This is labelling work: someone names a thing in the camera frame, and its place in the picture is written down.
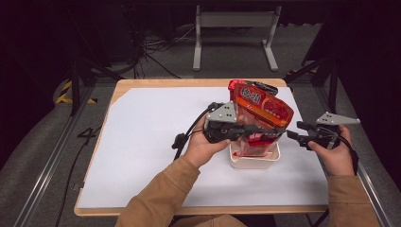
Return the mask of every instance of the metal stand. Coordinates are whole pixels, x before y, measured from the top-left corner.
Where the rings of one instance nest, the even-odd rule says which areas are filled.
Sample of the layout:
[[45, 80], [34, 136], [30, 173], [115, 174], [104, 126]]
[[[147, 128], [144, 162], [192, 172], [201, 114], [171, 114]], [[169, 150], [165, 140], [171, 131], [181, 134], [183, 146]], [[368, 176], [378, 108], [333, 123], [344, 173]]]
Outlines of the metal stand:
[[277, 7], [275, 11], [259, 11], [259, 12], [201, 12], [200, 6], [197, 6], [196, 16], [196, 43], [194, 53], [193, 70], [201, 69], [201, 27], [225, 27], [225, 26], [250, 26], [265, 27], [269, 24], [269, 37], [263, 40], [263, 48], [270, 65], [271, 71], [277, 71], [278, 66], [271, 51], [271, 42], [280, 17], [281, 7]]
[[104, 68], [100, 65], [97, 65], [89, 60], [84, 58], [74, 60], [71, 63], [71, 80], [72, 80], [72, 89], [73, 89], [73, 110], [71, 112], [71, 116], [73, 116], [77, 109], [79, 108], [79, 81], [80, 79], [83, 81], [85, 86], [95, 86], [96, 78], [92, 74], [90, 68], [95, 68], [99, 72], [103, 73], [107, 77], [115, 79], [117, 81], [123, 79], [121, 76], [116, 73], [110, 71], [107, 68]]
[[337, 97], [337, 84], [338, 84], [338, 77], [339, 77], [339, 67], [336, 65], [336, 61], [332, 58], [327, 58], [323, 60], [314, 61], [311, 64], [303, 67], [302, 69], [287, 75], [284, 78], [286, 83], [292, 82], [294, 79], [304, 75], [305, 73], [309, 72], [312, 69], [318, 68], [315, 75], [311, 79], [312, 86], [314, 87], [322, 87], [328, 77], [331, 75], [330, 78], [330, 85], [329, 85], [329, 97], [328, 97], [328, 107], [330, 112], [335, 114], [336, 113], [336, 97]]

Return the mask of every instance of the gray carpet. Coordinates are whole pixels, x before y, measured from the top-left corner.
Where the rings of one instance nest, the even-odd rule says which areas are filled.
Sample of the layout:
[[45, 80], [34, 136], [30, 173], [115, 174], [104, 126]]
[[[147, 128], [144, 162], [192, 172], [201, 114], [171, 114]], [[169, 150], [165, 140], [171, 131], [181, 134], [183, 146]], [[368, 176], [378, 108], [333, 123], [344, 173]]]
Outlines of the gray carpet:
[[[202, 38], [203, 50], [199, 72], [192, 71], [194, 42], [191, 40], [175, 44], [165, 52], [155, 52], [151, 56], [182, 78], [283, 78], [287, 71], [301, 67], [300, 62], [319, 28], [319, 26], [280, 26], [277, 28], [272, 50], [279, 66], [278, 72], [271, 72], [262, 49], [260, 40], [265, 34], [263, 29], [251, 29], [242, 35], [229, 30], [205, 32]], [[151, 59], [143, 58], [141, 63], [144, 73], [139, 65], [137, 67], [141, 78], [174, 78]], [[113, 70], [123, 66], [117, 64]], [[132, 79], [133, 72], [130, 71], [122, 76]], [[314, 122], [325, 112], [325, 108], [316, 89], [306, 81], [308, 81], [308, 76], [297, 79], [289, 86], [294, 89], [295, 100], [304, 121]], [[97, 98], [98, 103], [85, 105], [29, 226], [55, 225], [70, 167], [85, 141], [84, 138], [77, 138], [77, 136], [88, 128], [96, 129], [102, 125], [114, 86], [115, 83], [110, 79], [98, 80], [96, 88], [91, 94], [91, 98]], [[55, 96], [59, 93], [60, 88], [55, 91]], [[338, 114], [357, 117], [352, 103], [341, 86], [338, 92], [337, 110]], [[12, 226], [17, 219], [49, 155], [57, 144], [70, 112], [71, 104], [56, 104], [56, 108], [26, 136], [0, 172], [0, 226]], [[401, 218], [398, 214], [401, 210], [401, 194], [377, 159], [362, 126], [350, 127], [353, 144], [387, 215], [394, 226], [401, 226]], [[96, 139], [97, 137], [91, 139], [88, 146], [83, 148], [70, 184], [82, 183]], [[77, 191], [68, 190], [60, 226], [113, 226], [115, 224], [115, 217], [77, 217], [73, 212], [77, 196]], [[310, 214], [310, 217], [312, 220], [316, 220], [319, 215]], [[309, 226], [304, 214], [275, 215], [274, 219], [278, 227]]]

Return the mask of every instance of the dark background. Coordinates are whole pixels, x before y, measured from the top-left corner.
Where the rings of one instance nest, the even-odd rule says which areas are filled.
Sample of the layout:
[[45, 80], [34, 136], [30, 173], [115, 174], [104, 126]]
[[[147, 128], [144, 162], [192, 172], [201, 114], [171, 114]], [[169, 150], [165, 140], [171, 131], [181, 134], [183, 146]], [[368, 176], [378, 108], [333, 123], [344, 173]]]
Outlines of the dark background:
[[[76, 55], [102, 66], [134, 61], [141, 53], [132, 44], [129, 31], [151, 29], [172, 39], [176, 27], [195, 20], [195, 7], [127, 5], [125, 9], [131, 13], [142, 13], [134, 18], [137, 24], [132, 27], [118, 5], [74, 6], [67, 13], [65, 9], [49, 12], [52, 8], [44, 8], [43, 1], [1, 4], [0, 166], [29, 130], [54, 108], [53, 93], [69, 77], [69, 64]], [[342, 26], [353, 26], [337, 61], [340, 79], [379, 159], [401, 188], [397, 176], [401, 172], [397, 143], [401, 127], [398, 9], [398, 4], [366, 1], [359, 9], [345, 10], [341, 17], [337, 14], [331, 23], [324, 24], [306, 60], [323, 58]], [[327, 15], [336, 15], [328, 11], [329, 7], [323, 6], [283, 7], [279, 26], [322, 23]], [[55, 14], [60, 15], [59, 21], [52, 20]], [[72, 42], [67, 44], [62, 34]]]

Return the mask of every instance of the table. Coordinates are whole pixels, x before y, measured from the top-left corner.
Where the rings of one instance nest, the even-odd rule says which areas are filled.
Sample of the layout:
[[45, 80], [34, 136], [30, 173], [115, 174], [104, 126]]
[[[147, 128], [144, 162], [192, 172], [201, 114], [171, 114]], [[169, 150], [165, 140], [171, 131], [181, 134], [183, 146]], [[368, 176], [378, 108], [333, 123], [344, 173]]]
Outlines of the table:
[[[277, 96], [285, 100], [295, 112], [288, 128], [305, 133], [296, 129], [295, 121], [302, 118], [292, 93], [283, 80], [249, 80], [278, 87]], [[78, 216], [118, 216], [131, 197], [172, 162], [175, 150], [171, 149], [171, 145], [176, 134], [186, 131], [210, 102], [229, 100], [229, 81], [120, 80], [97, 141], [85, 185], [80, 190], [75, 213]], [[164, 91], [164, 95], [160, 96], [158, 91]], [[152, 94], [157, 96], [160, 103], [152, 102]], [[178, 99], [166, 103], [172, 97]], [[139, 125], [143, 123], [153, 126], [140, 128]], [[144, 145], [141, 140], [152, 143]], [[327, 208], [327, 185], [316, 154], [300, 148], [296, 141], [288, 139], [286, 135], [280, 138], [278, 144], [282, 152], [281, 158], [265, 170], [232, 168], [226, 150], [216, 154], [207, 165], [201, 167], [201, 175], [177, 215], [324, 211]]]

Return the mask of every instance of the person's left hand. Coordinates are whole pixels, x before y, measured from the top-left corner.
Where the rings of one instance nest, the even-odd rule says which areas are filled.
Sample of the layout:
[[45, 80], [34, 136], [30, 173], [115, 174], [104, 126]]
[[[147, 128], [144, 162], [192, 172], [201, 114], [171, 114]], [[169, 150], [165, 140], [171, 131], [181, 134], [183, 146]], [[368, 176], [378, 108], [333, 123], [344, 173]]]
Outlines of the person's left hand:
[[229, 139], [220, 141], [215, 144], [209, 143], [204, 137], [203, 125], [206, 115], [198, 122], [192, 130], [193, 134], [189, 139], [188, 148], [183, 155], [192, 165], [199, 168], [205, 165], [219, 151], [224, 150], [231, 143]]

